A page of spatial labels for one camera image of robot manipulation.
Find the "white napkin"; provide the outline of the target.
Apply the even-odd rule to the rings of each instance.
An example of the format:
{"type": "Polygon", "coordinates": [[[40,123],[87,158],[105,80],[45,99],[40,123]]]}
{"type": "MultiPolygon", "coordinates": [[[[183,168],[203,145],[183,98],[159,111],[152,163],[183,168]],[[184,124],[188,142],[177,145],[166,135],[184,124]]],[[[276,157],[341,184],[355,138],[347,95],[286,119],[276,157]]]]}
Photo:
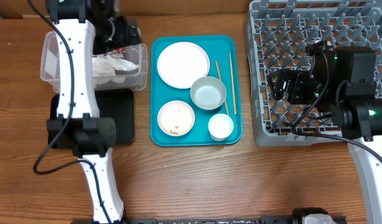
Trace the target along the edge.
{"type": "Polygon", "coordinates": [[[102,85],[113,81],[122,83],[126,79],[125,72],[137,70],[139,65],[122,58],[114,58],[110,55],[92,58],[93,83],[102,85]]]}

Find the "white paper cup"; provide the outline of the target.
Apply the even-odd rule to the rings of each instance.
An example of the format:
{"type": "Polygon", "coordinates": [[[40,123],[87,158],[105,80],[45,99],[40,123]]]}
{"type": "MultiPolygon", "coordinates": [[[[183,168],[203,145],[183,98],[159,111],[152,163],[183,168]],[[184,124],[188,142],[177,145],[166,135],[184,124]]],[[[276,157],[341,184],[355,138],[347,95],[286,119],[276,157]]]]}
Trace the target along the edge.
{"type": "Polygon", "coordinates": [[[215,114],[208,122],[208,131],[215,141],[225,140],[233,130],[233,120],[227,114],[215,114]]]}

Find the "red snack wrapper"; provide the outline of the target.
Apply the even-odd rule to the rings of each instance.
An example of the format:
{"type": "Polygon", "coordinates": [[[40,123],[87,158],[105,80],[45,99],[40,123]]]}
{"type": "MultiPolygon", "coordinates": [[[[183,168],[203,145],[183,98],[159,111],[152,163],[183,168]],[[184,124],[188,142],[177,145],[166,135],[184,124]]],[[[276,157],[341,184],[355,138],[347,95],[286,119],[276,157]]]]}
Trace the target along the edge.
{"type": "Polygon", "coordinates": [[[117,48],[117,49],[113,49],[111,51],[111,54],[124,54],[127,52],[127,47],[120,47],[120,48],[117,48]]]}

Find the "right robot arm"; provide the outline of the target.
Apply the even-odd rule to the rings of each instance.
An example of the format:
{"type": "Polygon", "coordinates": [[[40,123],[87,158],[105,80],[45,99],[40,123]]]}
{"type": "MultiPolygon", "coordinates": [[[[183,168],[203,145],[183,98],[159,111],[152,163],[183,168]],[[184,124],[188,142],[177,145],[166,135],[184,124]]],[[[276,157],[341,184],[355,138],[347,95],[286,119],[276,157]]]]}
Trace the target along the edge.
{"type": "Polygon", "coordinates": [[[290,124],[293,134],[343,141],[354,160],[368,223],[382,223],[382,98],[376,98],[375,51],[369,47],[334,47],[321,40],[305,48],[313,57],[309,71],[279,69],[267,75],[271,95],[287,95],[292,105],[317,108],[342,135],[308,133],[290,124]]]}

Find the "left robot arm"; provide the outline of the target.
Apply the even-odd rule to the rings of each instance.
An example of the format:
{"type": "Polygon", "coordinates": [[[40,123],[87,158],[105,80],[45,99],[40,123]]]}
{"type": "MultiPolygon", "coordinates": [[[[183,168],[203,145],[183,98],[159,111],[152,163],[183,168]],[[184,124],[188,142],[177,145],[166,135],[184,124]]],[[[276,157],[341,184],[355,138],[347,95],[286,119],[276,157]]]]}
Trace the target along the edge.
{"type": "Polygon", "coordinates": [[[47,1],[45,22],[54,29],[60,91],[55,118],[47,122],[49,148],[70,149],[88,182],[93,223],[125,223],[113,169],[119,127],[133,108],[129,89],[98,91],[92,58],[141,42],[135,22],[116,16],[114,1],[47,1]]]}

